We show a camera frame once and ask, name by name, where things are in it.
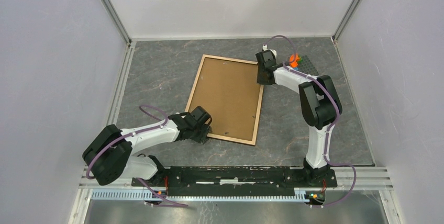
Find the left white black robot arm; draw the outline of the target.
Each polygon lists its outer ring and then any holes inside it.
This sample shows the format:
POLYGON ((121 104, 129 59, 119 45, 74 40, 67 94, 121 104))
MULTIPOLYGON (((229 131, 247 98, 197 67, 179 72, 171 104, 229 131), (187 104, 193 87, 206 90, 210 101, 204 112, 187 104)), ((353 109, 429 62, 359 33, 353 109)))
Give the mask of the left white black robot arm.
POLYGON ((139 108, 142 112, 152 108, 161 115, 151 115, 156 122, 141 127, 104 127, 82 154, 87 179, 104 186, 119 178, 140 178, 158 186, 167 175, 165 168, 155 156, 137 156, 138 152, 164 143, 193 140, 204 144, 208 140, 212 117, 202 106, 172 115, 151 105, 139 108))

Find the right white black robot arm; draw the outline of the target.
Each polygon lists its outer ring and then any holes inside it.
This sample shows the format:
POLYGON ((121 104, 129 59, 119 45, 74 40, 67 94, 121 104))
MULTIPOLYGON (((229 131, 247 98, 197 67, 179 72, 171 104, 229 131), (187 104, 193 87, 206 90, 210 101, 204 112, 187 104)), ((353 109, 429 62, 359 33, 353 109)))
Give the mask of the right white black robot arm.
POLYGON ((284 86, 299 95, 302 115, 309 126, 308 151, 302 178, 306 185, 316 186, 328 174, 332 131, 342 106, 332 79, 328 75, 313 76, 278 63, 276 51, 263 48, 256 54, 257 82, 261 85, 284 86))

